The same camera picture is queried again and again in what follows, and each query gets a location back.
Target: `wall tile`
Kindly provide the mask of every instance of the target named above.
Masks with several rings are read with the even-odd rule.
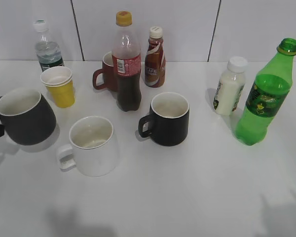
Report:
[[[269,61],[286,37],[296,39],[296,0],[222,0],[210,61]]]
[[[85,60],[102,60],[111,50],[115,15],[132,12],[133,24],[147,52],[149,28],[164,30],[167,61],[207,61],[219,0],[74,0]]]
[[[82,60],[70,0],[0,0],[0,59],[37,59],[38,19],[48,22],[65,60]]]

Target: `stacked paper cup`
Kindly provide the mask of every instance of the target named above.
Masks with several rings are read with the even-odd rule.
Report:
[[[49,68],[41,74],[40,80],[52,95],[56,106],[66,108],[74,104],[73,74],[69,68]]]

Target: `green plastic bottle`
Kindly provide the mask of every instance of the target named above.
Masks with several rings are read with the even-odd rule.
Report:
[[[296,40],[283,39],[276,55],[258,72],[248,96],[243,115],[235,136],[246,145],[264,139],[267,127],[280,109],[292,81],[293,58],[296,55]]]

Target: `red label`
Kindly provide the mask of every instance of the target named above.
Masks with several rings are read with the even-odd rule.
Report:
[[[128,77],[140,73],[140,55],[130,59],[118,59],[112,55],[114,71],[120,76]]]

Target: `white mug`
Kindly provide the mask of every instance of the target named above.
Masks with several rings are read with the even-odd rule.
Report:
[[[69,140],[70,144],[58,148],[56,154],[62,171],[76,166],[86,176],[100,177],[117,166],[117,139],[107,118],[89,116],[78,120],[69,131]]]

